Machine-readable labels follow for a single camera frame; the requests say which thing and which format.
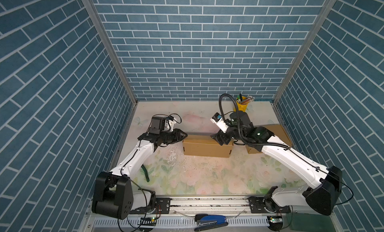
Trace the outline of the pens in cup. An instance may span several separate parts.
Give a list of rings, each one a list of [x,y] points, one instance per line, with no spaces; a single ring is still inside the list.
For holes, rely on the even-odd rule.
[[[253,96],[243,96],[241,93],[237,97],[237,103],[240,105],[247,105],[248,103],[254,101]]]

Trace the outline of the aluminium front rail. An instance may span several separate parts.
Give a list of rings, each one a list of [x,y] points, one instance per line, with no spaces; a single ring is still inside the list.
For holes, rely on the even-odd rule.
[[[169,214],[130,214],[124,220],[86,213],[81,232],[194,232],[197,227],[195,215],[226,216],[228,226],[207,230],[208,232],[297,232],[289,226],[294,214],[320,215],[312,209],[293,206],[290,213],[252,214],[248,201],[243,196],[160,196],[170,198]],[[335,215],[331,218],[336,232],[342,227]]]

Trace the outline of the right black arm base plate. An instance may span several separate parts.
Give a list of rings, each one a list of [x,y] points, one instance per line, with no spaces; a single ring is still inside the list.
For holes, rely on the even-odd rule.
[[[272,199],[265,199],[264,197],[251,196],[246,199],[249,203],[252,214],[277,214],[277,213],[290,213],[291,208],[289,206],[279,207]]]

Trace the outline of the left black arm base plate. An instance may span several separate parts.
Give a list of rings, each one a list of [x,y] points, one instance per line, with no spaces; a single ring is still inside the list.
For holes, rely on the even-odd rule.
[[[154,214],[157,209],[161,214],[169,214],[170,211],[170,198],[152,198],[149,200],[147,207],[139,207],[131,210],[130,214]]]

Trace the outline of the blue black stapler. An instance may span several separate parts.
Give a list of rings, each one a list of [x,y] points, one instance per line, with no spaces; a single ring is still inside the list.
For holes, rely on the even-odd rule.
[[[222,228],[229,225],[226,216],[223,215],[197,214],[195,215],[195,222],[197,223],[197,227],[194,229],[195,232]]]

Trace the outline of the green box at front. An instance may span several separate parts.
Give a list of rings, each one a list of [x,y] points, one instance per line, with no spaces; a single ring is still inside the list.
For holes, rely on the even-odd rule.
[[[297,232],[335,232],[336,229],[330,217],[313,214],[294,214],[289,226]]]

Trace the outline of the cardboard box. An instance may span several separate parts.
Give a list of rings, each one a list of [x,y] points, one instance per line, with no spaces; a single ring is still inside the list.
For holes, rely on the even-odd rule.
[[[292,146],[293,143],[290,140],[288,134],[286,133],[286,130],[283,128],[281,125],[262,125],[262,127],[268,129],[272,133],[274,133],[275,136],[279,137],[285,144],[288,146]],[[259,151],[258,149],[251,148],[249,146],[246,146],[248,154],[261,154],[262,152]]]

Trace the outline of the cardboard sheet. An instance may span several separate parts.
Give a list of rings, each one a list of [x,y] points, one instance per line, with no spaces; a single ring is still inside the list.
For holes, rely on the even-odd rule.
[[[229,158],[233,149],[233,142],[220,145],[207,135],[188,135],[183,140],[184,155],[199,157]]]

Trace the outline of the yellow pen cup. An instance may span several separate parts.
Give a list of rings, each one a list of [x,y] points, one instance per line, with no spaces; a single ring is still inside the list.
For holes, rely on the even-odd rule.
[[[243,101],[240,99],[239,96],[237,97],[236,102],[237,102],[238,110],[245,112],[248,105],[242,104]]]

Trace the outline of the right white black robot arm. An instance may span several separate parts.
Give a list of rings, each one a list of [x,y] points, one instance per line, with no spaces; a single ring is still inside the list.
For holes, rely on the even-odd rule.
[[[243,111],[232,112],[229,119],[217,112],[211,122],[220,129],[211,137],[221,146],[231,140],[241,141],[280,162],[306,183],[290,189],[271,187],[263,198],[267,211],[274,213],[284,207],[304,206],[324,216],[332,213],[342,193],[343,173],[339,168],[327,168],[300,154],[266,127],[255,127]]]

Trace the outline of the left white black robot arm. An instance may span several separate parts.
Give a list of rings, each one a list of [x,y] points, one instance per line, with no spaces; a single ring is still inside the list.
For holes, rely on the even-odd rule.
[[[156,114],[150,126],[138,137],[133,150],[109,172],[101,172],[96,178],[92,212],[124,220],[131,212],[148,213],[156,207],[156,193],[139,189],[134,192],[132,178],[139,170],[146,171],[144,162],[157,150],[182,142],[187,134],[174,127],[182,122],[176,114]]]

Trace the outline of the green handled pliers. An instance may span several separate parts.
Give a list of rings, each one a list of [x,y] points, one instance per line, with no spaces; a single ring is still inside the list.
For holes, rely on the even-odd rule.
[[[142,165],[141,169],[142,169],[142,171],[143,171],[143,173],[145,175],[147,183],[149,183],[150,182],[150,178],[149,178],[148,170],[146,169],[145,165]]]

